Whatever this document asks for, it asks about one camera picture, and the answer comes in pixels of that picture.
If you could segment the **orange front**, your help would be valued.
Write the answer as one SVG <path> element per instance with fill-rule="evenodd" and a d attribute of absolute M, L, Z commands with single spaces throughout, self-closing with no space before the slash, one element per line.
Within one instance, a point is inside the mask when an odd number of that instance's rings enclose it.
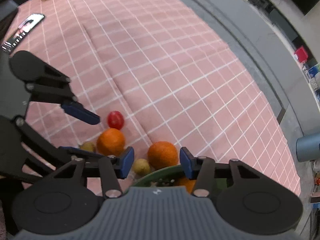
<path fill-rule="evenodd" d="M 195 186 L 196 180 L 190 180 L 187 177 L 179 178 L 175 185 L 176 186 L 184 186 L 186 188 L 186 191 L 191 194 L 193 191 L 193 188 Z"/>

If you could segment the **pink checkered tablecloth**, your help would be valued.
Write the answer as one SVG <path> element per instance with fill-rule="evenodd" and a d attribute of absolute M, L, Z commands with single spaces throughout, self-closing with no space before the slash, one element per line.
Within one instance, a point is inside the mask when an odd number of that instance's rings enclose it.
<path fill-rule="evenodd" d="M 226 163 L 239 159 L 300 194 L 287 140 L 270 104 L 227 43 L 179 0 L 29 0 L 10 26 L 44 14 L 18 46 L 71 78 L 91 126 L 57 105 L 31 104 L 27 122 L 54 146 L 96 141 L 119 111 L 126 144 L 155 142 Z"/>

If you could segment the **marble tv console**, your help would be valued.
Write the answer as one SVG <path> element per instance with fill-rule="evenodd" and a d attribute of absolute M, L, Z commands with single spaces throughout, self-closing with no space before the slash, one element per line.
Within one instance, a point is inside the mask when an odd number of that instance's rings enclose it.
<path fill-rule="evenodd" d="M 319 104 L 278 31 L 244 0 L 180 0 L 229 45 L 265 94 L 282 126 L 319 132 Z"/>

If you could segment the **blue-grey trash bin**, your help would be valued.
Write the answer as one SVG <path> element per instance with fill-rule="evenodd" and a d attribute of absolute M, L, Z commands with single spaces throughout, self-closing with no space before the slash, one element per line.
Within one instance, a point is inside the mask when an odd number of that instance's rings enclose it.
<path fill-rule="evenodd" d="M 296 155 L 299 162 L 319 159 L 320 134 L 314 133 L 298 138 L 296 141 Z"/>

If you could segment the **red box on shelf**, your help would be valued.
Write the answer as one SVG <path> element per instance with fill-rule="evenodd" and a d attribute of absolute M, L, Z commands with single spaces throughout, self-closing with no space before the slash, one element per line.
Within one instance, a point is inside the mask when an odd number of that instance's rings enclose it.
<path fill-rule="evenodd" d="M 294 52 L 294 57 L 299 63 L 306 63 L 308 61 L 309 55 L 303 46 L 297 48 Z"/>

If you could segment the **green colander bowl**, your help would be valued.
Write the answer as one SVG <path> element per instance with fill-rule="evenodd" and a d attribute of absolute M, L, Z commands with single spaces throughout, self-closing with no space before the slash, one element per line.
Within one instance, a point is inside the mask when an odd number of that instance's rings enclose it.
<path fill-rule="evenodd" d="M 224 190 L 232 186 L 232 178 L 227 178 L 227 170 L 215 172 L 215 183 L 218 190 Z M 171 187 L 179 178 L 186 177 L 181 165 L 166 167 L 138 179 L 131 186 L 135 187 Z"/>

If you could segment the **red cherry tomato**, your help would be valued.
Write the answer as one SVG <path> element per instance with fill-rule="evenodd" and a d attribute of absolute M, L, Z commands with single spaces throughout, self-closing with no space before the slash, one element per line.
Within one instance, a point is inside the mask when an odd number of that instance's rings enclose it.
<path fill-rule="evenodd" d="M 111 111 L 107 116 L 107 124 L 110 128 L 121 130 L 124 126 L 124 117 L 119 111 Z"/>

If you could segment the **orange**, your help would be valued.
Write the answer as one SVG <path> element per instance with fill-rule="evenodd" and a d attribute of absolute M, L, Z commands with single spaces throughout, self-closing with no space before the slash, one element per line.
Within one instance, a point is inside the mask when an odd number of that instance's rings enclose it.
<path fill-rule="evenodd" d="M 187 177 L 179 178 L 175 185 L 176 186 L 184 186 L 186 188 L 186 191 L 191 194 L 193 191 L 193 188 L 195 186 L 196 180 L 190 180 Z"/>
<path fill-rule="evenodd" d="M 148 149 L 147 156 L 150 165 L 156 170 L 178 164 L 177 149 L 167 141 L 159 141 L 152 144 Z"/>
<path fill-rule="evenodd" d="M 115 128 L 109 128 L 101 133 L 96 142 L 97 151 L 102 155 L 120 156 L 125 147 L 125 136 Z"/>

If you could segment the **brown longan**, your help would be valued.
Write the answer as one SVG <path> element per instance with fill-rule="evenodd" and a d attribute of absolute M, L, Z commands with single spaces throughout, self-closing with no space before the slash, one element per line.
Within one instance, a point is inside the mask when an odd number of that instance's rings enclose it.
<path fill-rule="evenodd" d="M 151 173 L 151 167 L 146 159 L 136 159 L 132 165 L 132 169 L 140 177 Z"/>
<path fill-rule="evenodd" d="M 88 151 L 88 152 L 96 152 L 96 145 L 94 142 L 92 141 L 86 141 L 84 142 L 83 144 L 79 145 L 79 148 L 81 150 L 84 150 L 84 151 Z"/>

